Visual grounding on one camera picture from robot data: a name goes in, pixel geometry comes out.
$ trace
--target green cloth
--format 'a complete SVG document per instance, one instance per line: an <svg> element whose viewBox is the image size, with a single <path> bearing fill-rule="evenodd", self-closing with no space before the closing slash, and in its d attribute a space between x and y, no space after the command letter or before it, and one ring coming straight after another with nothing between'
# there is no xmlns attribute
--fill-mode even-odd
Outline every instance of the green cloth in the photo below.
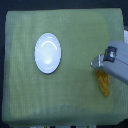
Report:
<svg viewBox="0 0 128 128"><path fill-rule="evenodd" d="M2 119L10 126L117 124L128 117L128 86L110 77L101 93L90 61L123 41L120 9L9 11L6 17ZM44 33L61 46L59 67L43 74L34 49Z"/></svg>

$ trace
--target white plate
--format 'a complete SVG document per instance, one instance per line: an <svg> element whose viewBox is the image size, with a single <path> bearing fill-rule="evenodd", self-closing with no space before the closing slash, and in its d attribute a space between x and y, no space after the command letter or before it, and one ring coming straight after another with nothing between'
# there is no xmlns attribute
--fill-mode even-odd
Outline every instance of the white plate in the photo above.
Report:
<svg viewBox="0 0 128 128"><path fill-rule="evenodd" d="M51 33L43 34L35 46L35 62L46 74L52 73L59 65L61 47L58 39Z"/></svg>

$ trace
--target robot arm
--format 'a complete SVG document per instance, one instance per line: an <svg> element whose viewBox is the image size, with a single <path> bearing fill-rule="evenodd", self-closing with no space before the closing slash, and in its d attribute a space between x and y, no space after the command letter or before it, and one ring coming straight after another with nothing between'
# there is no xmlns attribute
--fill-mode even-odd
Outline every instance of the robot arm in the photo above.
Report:
<svg viewBox="0 0 128 128"><path fill-rule="evenodd" d="M95 57L91 66L97 70L104 70L128 85L128 44L110 42L105 54Z"/></svg>

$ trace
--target plate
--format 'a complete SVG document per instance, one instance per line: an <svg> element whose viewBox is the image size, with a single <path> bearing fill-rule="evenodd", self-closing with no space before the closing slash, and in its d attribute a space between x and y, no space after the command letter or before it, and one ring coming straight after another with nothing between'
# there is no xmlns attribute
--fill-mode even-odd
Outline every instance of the plate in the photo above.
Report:
<svg viewBox="0 0 128 128"><path fill-rule="evenodd" d="M35 46L35 62L43 73L55 71L60 63L61 47L58 39L51 33L43 34Z"/></svg>

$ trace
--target orange object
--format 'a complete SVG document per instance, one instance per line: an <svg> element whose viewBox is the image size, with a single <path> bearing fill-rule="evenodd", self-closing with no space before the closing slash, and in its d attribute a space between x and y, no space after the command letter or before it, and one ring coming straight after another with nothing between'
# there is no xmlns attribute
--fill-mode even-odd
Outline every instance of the orange object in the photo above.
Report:
<svg viewBox="0 0 128 128"><path fill-rule="evenodd" d="M96 76L98 78L100 90L107 98L109 95L109 75L102 70L96 70Z"/></svg>

